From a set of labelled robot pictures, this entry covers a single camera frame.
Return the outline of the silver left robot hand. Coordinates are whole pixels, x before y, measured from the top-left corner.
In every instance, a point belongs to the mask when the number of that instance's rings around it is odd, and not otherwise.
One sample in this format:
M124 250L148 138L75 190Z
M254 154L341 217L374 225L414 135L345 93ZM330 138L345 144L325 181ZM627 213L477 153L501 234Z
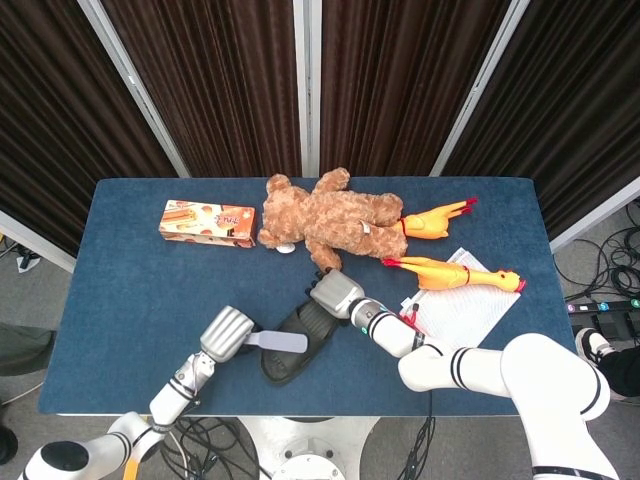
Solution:
M233 358L255 326L240 310L225 306L200 336L201 350L216 363Z

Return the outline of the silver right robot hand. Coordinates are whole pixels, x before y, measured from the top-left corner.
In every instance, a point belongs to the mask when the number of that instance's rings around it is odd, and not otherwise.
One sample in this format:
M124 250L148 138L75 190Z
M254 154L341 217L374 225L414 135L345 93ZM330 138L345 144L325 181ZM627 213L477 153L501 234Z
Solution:
M339 320L349 320L351 305L365 296L364 289L357 282L336 269L329 269L319 280L313 281L307 293Z

